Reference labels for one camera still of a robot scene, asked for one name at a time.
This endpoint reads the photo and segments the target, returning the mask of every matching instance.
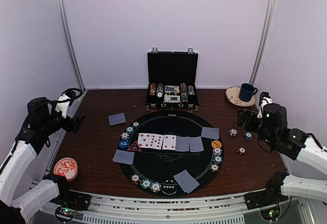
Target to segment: black circular mat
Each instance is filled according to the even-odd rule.
[[[198,137],[201,136],[203,127],[212,127],[203,118],[179,110],[156,111],[138,118],[135,122],[138,122],[139,126],[130,135],[128,140],[129,146],[126,149],[118,149],[127,150],[137,141],[139,133]],[[159,183],[161,186],[161,190],[154,192],[151,188],[142,188],[141,184],[136,185],[147,192],[172,197],[186,195],[187,193],[183,192],[181,187],[174,181],[173,176],[187,170],[200,184],[194,191],[208,185],[218,173],[211,171],[211,165],[214,164],[215,156],[212,141],[214,140],[202,138],[204,148],[202,152],[178,152],[141,148],[142,152],[135,152],[132,165],[120,164],[120,166],[122,172],[129,180],[131,176],[137,174],[141,178],[138,183],[142,180],[149,180],[151,184]],[[220,157],[224,158],[223,147],[221,147],[221,150],[222,154]]]

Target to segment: wooden tabletop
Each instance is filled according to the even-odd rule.
[[[244,139],[245,130],[237,127],[237,110],[225,96],[223,89],[197,90],[200,108],[191,111],[220,129],[224,145],[223,167],[203,189],[185,197],[219,196],[265,188],[266,182],[276,171],[285,171],[281,156],[262,151],[256,135],[252,141]],[[77,115],[86,118],[77,134],[67,133],[54,164],[70,157],[78,163],[78,176],[69,186],[72,190],[121,197],[158,198],[132,185],[121,172],[119,164],[112,161],[120,134],[137,118],[150,113],[145,108],[146,89],[92,90],[88,91]],[[125,113],[127,123],[111,127],[108,116]],[[231,128],[238,130],[234,138]],[[238,155],[238,147],[246,148],[245,155]]]

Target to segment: blue mug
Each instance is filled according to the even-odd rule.
[[[251,84],[243,83],[241,85],[241,90],[239,94],[240,100],[244,102],[249,102],[252,99],[252,96],[258,92],[256,87],[253,87]]]

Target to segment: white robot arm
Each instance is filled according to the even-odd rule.
[[[272,103],[267,92],[260,95],[259,113],[241,109],[238,111],[238,125],[258,134],[259,141],[266,142],[270,151],[279,151],[293,160],[313,166],[327,174],[327,148],[315,136],[299,129],[287,128],[286,108]],[[277,172],[266,184],[263,192],[245,196],[248,208],[260,208],[266,203],[274,204],[285,196],[300,196],[327,202],[327,181],[295,177]]]
[[[12,199],[29,164],[44,145],[50,146],[47,144],[49,136],[61,128],[74,133],[79,130],[85,116],[70,118],[66,114],[68,107],[81,95],[80,89],[70,88],[56,101],[41,97],[28,103],[28,115],[0,167],[0,219],[3,223],[27,223],[47,202],[58,196],[65,198],[69,192],[65,177],[49,175],[23,196]],[[51,113],[48,104],[53,107]]]

